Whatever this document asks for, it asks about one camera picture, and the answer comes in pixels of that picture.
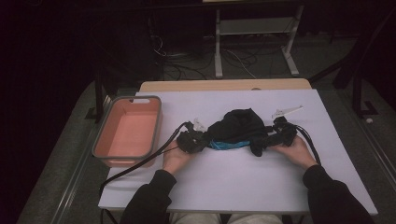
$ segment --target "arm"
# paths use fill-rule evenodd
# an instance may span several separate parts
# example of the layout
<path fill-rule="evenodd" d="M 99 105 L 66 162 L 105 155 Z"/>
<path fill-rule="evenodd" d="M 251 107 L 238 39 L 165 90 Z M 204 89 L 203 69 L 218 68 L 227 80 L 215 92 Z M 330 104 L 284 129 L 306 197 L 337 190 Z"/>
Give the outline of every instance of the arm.
<path fill-rule="evenodd" d="M 140 187 L 126 206 L 120 224 L 165 223 L 166 209 L 171 204 L 169 193 L 176 184 L 174 174 L 193 157 L 172 142 L 163 154 L 163 168 L 156 171 L 149 184 Z"/>
<path fill-rule="evenodd" d="M 275 146 L 271 149 L 306 170 L 303 181 L 308 188 L 308 204 L 314 223 L 374 223 L 347 185 L 331 179 L 316 163 L 302 138 L 296 136 L 290 147 Z"/>

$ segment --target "blue fabric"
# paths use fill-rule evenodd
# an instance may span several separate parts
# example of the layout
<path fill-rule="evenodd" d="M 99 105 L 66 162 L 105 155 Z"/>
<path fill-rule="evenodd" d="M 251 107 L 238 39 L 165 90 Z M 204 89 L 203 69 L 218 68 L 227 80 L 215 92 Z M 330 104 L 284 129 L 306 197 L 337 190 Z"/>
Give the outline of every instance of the blue fabric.
<path fill-rule="evenodd" d="M 234 148 L 239 148 L 239 147 L 245 147 L 250 144 L 249 141 L 243 141 L 243 142 L 238 142 L 238 143 L 224 143 L 224 142 L 215 142 L 211 141 L 209 143 L 209 147 L 215 149 L 215 150 L 228 150 L 228 149 L 234 149 Z"/>

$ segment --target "hand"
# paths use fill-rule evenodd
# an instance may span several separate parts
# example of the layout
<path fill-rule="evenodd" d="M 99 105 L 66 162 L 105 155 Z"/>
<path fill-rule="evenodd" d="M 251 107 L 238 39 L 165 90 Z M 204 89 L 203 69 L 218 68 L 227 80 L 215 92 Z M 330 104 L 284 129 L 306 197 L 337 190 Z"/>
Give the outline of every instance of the hand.
<path fill-rule="evenodd" d="M 277 145 L 269 148 L 284 154 L 289 160 L 303 167 L 305 170 L 318 164 L 309 152 L 305 141 L 297 135 L 289 147 Z"/>
<path fill-rule="evenodd" d="M 196 154 L 189 154 L 182 151 L 178 148 L 176 141 L 171 142 L 166 150 L 163 153 L 163 169 L 171 175 L 175 175 L 175 173 L 189 163 Z"/>

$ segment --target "person's right hand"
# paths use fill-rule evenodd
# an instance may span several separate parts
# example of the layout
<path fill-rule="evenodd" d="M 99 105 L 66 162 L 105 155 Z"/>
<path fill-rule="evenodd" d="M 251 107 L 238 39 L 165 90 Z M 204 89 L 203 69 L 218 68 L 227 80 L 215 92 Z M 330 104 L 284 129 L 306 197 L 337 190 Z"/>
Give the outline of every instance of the person's right hand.
<path fill-rule="evenodd" d="M 318 164 L 309 152 L 305 141 L 298 135 L 294 137 L 293 143 L 289 147 L 277 145 L 269 148 L 284 154 L 289 160 L 303 167 L 305 170 Z"/>

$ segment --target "floor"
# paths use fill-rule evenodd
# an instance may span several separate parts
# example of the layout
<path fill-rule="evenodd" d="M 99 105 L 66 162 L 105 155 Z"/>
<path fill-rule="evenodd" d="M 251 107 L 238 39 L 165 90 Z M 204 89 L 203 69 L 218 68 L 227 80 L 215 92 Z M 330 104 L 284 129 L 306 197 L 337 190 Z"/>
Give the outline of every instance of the floor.
<path fill-rule="evenodd" d="M 205 47 L 195 51 L 167 47 L 157 49 L 167 54 L 162 79 L 215 79 L 212 38 L 206 36 Z M 291 54 L 300 71 L 299 77 L 310 78 L 342 59 L 356 41 L 355 38 L 340 38 L 330 43 L 330 38 L 326 34 L 296 38 Z M 284 35 L 223 38 L 223 78 L 291 78 L 280 52 L 286 40 Z M 332 86 L 337 72 L 335 70 L 312 83 L 312 87 L 318 90 L 378 209 L 375 223 L 396 223 L 396 187 L 394 176 L 388 172 L 391 166 L 385 162 L 386 158 L 390 162 L 396 161 L 396 146 L 392 141 L 396 134 L 396 113 L 370 83 L 363 82 L 363 99 L 372 102 L 379 115 L 359 119 L 351 109 L 351 85 L 344 90 L 336 90 Z M 94 119 L 87 119 L 87 114 L 94 107 L 94 86 L 91 83 L 79 96 L 18 223 L 100 223 L 97 190 L 106 179 L 108 168 L 91 156 L 90 140 L 97 126 Z M 119 218 L 120 213 L 115 213 L 115 216 Z M 111 221 L 105 217 L 104 223 Z M 308 216 L 303 223 L 309 224 L 312 220 Z"/>

